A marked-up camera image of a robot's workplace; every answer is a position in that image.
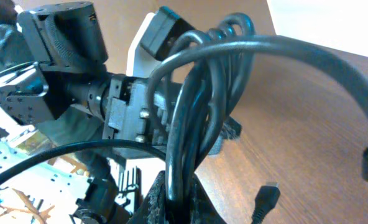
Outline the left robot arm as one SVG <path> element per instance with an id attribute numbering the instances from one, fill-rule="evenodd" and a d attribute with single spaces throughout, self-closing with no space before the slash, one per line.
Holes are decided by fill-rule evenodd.
<path id="1" fill-rule="evenodd" d="M 34 59 L 0 72 L 0 105 L 20 124 L 58 119 L 71 105 L 104 121 L 104 139 L 33 156 L 0 174 L 0 185 L 51 157 L 94 147 L 146 152 L 165 161 L 134 223 L 222 223 L 195 169 L 238 103 L 252 57 L 185 50 L 244 37 L 254 26 L 232 13 L 196 30 L 167 7 L 152 18 L 140 46 L 156 60 L 143 77 L 108 73 L 107 52 L 91 2 L 46 5 L 19 15 Z"/>

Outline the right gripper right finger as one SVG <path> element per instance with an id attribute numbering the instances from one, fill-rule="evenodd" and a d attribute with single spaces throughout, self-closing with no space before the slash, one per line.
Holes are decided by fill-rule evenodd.
<path id="1" fill-rule="evenodd" d="M 226 224 L 195 174 L 193 175 L 190 192 L 190 223 Z"/>

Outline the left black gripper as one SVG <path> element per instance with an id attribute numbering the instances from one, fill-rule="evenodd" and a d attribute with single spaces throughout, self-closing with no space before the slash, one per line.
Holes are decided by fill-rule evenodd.
<path id="1" fill-rule="evenodd" d="M 166 153 L 167 137 L 149 119 L 146 78 L 112 76 L 105 112 L 103 139 L 150 145 Z"/>

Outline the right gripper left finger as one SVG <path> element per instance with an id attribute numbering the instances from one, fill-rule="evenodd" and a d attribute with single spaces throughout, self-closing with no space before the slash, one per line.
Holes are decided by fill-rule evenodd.
<path id="1" fill-rule="evenodd" d="M 166 224 L 165 171 L 155 178 L 140 208 L 134 214 L 134 224 Z"/>

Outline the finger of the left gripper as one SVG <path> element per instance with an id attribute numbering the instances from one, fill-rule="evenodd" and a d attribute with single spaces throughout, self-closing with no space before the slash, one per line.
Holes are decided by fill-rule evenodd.
<path id="1" fill-rule="evenodd" d="M 223 123 L 221 136 L 224 140 L 235 140 L 240 138 L 241 131 L 242 125 L 229 116 Z"/>

